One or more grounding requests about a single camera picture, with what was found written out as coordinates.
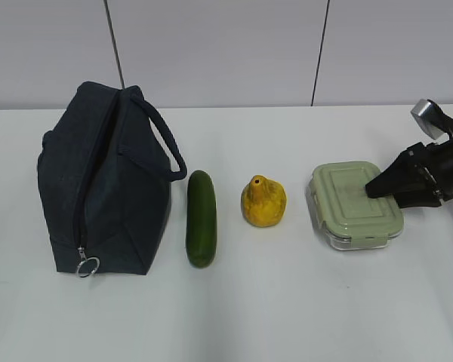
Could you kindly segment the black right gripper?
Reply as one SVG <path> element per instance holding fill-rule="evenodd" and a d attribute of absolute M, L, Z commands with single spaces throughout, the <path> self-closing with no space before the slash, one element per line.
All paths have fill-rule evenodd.
<path fill-rule="evenodd" d="M 408 147 L 365 191 L 370 198 L 394 195 L 400 208 L 440 207 L 453 199 L 453 140 Z"/>

